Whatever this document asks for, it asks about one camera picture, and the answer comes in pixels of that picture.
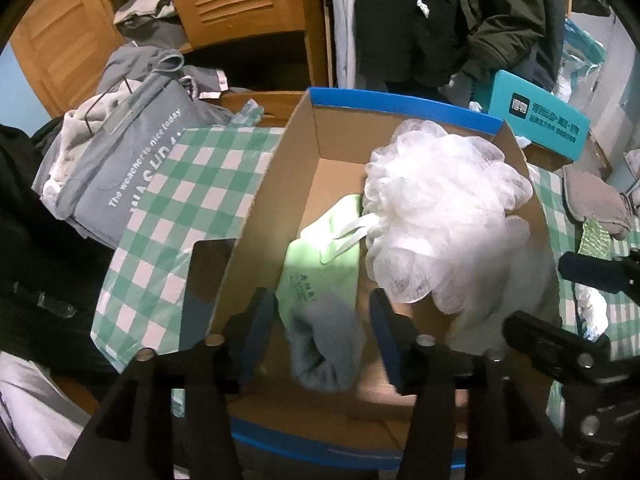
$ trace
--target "blue wall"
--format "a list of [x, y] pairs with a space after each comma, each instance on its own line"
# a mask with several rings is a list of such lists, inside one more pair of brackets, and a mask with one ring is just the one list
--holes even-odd
[[7, 43], [0, 54], [0, 123], [20, 128], [31, 136], [50, 119]]

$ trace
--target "teal box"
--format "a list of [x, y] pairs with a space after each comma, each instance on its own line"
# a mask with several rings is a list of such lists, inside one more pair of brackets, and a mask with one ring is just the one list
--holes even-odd
[[539, 86], [500, 70], [490, 86], [476, 84], [474, 101], [507, 121], [515, 135], [571, 160], [580, 157], [590, 120]]

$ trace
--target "metal screw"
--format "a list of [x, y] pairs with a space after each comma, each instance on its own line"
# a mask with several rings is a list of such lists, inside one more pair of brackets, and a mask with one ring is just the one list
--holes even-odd
[[143, 348], [138, 350], [136, 354], [136, 361], [149, 361], [156, 355], [156, 351], [153, 348]]
[[207, 346], [220, 346], [225, 342], [225, 337], [220, 334], [211, 334], [204, 340], [204, 344]]
[[494, 363], [499, 363], [504, 359], [504, 351], [499, 348], [489, 348], [484, 352], [484, 355]]
[[580, 431], [586, 436], [593, 436], [600, 429], [600, 419], [595, 415], [587, 415], [580, 424]]
[[582, 368], [591, 368], [593, 366], [593, 357], [590, 354], [582, 353], [578, 355], [578, 364]]
[[420, 334], [415, 337], [415, 342], [418, 343], [418, 346], [434, 346], [436, 338], [429, 334]]

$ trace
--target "wardrobe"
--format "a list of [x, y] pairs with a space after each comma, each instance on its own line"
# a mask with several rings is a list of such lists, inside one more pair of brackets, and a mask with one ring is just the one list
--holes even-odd
[[[107, 58], [125, 41], [113, 26], [114, 11], [125, 1], [35, 0], [20, 21], [11, 45], [50, 115], [95, 94]], [[174, 3], [188, 38], [181, 52], [223, 68], [232, 86], [299, 91], [328, 85], [322, 0]]]

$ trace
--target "tabletop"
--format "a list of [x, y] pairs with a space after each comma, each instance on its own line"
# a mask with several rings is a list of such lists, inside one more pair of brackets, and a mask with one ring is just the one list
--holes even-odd
[[[283, 132], [255, 127], [261, 116], [262, 109], [249, 101], [227, 126], [186, 130], [142, 195], [105, 277], [91, 332], [117, 370], [122, 371], [141, 348], [160, 353], [178, 349], [193, 245], [198, 240], [239, 237]], [[557, 261], [564, 252], [577, 251], [582, 227], [566, 213], [562, 177], [530, 164], [529, 173]], [[610, 256], [626, 255], [631, 247], [640, 247], [638, 218], [624, 241], [612, 241]], [[563, 327], [580, 333], [573, 285], [558, 279]], [[603, 295], [612, 359], [638, 354], [638, 306], [622, 293]], [[563, 409], [555, 383], [547, 413], [558, 426]]]

